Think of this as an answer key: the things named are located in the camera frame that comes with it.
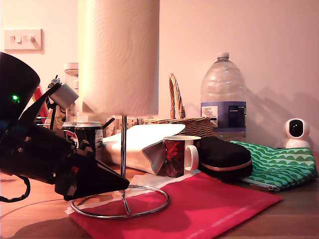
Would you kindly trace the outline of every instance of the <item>camera lens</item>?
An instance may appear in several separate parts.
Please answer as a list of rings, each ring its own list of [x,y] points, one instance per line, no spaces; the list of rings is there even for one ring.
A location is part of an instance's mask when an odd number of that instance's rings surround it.
[[[304,124],[300,120],[292,120],[289,123],[289,132],[293,137],[300,137],[304,133]]]

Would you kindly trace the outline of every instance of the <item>mug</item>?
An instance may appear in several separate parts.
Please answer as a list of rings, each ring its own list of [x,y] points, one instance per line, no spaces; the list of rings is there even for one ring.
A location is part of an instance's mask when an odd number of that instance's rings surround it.
[[[177,178],[198,168],[198,151],[195,145],[201,137],[176,135],[163,138],[166,176]]]

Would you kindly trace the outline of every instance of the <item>light switch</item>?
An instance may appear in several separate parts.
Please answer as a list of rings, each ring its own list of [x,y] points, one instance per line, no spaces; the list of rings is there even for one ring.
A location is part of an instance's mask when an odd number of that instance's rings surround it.
[[[21,35],[18,35],[18,36],[15,37],[15,42],[16,43],[22,43]]]
[[[42,51],[42,29],[26,28],[4,30],[4,50],[5,51]]]
[[[15,43],[15,36],[10,36],[10,43]]]

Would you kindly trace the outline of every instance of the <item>mug handle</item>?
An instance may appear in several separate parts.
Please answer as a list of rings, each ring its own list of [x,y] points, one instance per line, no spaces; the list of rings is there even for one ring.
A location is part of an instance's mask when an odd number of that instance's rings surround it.
[[[187,171],[193,171],[198,168],[198,151],[194,145],[186,146],[186,151],[190,152],[190,167],[185,167]]]

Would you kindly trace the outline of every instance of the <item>drink can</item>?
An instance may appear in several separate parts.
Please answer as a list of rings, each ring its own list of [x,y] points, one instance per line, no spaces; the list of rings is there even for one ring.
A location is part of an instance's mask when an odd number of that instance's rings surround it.
[[[88,141],[95,154],[95,158],[102,161],[103,130],[100,122],[78,122],[74,128],[74,133],[79,143],[82,140]]]
[[[72,140],[75,143],[76,147],[79,147],[79,141],[74,133],[76,122],[64,122],[62,125],[62,130],[64,131],[64,137],[68,140]]]

